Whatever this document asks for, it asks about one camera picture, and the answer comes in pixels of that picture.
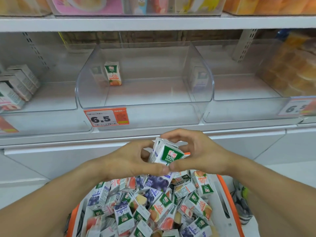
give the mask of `hand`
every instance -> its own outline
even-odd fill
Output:
[[[183,152],[190,152],[191,155],[170,163],[171,171],[195,169],[208,174],[229,175],[230,166],[233,165],[232,160],[238,156],[216,144],[201,131],[176,129],[164,133],[160,137],[173,143],[178,141],[188,143],[180,146],[179,149]]]
[[[98,166],[98,175],[102,177],[100,182],[142,174],[167,175],[170,172],[169,167],[148,163],[149,152],[144,148],[152,148],[153,145],[151,140],[132,141],[108,155],[94,159]]]

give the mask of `plastic bin front panel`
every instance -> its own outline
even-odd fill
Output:
[[[225,0],[47,0],[55,15],[220,15]]]
[[[289,91],[291,82],[284,84],[278,79],[269,82],[265,78],[274,61],[280,60],[278,54],[283,44],[277,40],[254,40],[245,59],[238,63],[232,59],[237,43],[237,40],[193,42],[214,77],[214,98],[203,120],[212,123],[299,117],[299,114],[279,116],[279,113],[291,96],[310,96],[307,91],[313,93],[316,88],[302,88],[297,94]],[[304,87],[305,82],[299,81],[293,82]]]
[[[5,67],[26,63],[40,80],[41,86],[21,109],[0,110],[1,117],[18,130],[16,133],[2,132],[0,138],[91,130],[92,126],[85,114],[78,109],[75,88],[78,74],[94,47],[95,45],[37,46],[43,59],[33,56],[35,52],[31,47],[30,50],[19,48],[22,55],[16,55],[14,48],[8,48],[8,53],[12,55],[3,62],[1,60]]]
[[[315,15],[316,0],[226,0],[234,15]]]
[[[45,16],[51,12],[46,0],[0,0],[0,16]]]
[[[122,85],[109,85],[105,62],[119,63]],[[94,74],[97,69],[101,75]],[[198,124],[212,95],[209,69],[195,47],[183,42],[101,45],[77,81],[82,108],[127,108],[129,125],[101,130]]]

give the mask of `white shelf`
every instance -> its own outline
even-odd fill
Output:
[[[316,28],[316,16],[145,16],[0,18],[0,32]]]

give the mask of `person's right hand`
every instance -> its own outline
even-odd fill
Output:
[[[234,154],[212,141],[201,131],[189,131],[176,129],[160,136],[163,139],[176,143],[187,142],[187,145],[180,146],[183,152],[190,152],[191,155],[185,159],[179,159],[170,163],[171,171],[185,171],[195,169],[208,174],[229,175],[230,167],[238,155]]]

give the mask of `person's left hand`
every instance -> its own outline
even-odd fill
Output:
[[[100,181],[123,179],[142,174],[156,176],[167,175],[170,170],[168,166],[159,163],[148,163],[149,152],[144,148],[152,148],[151,140],[132,141],[117,149],[116,151],[93,159],[98,168]]]

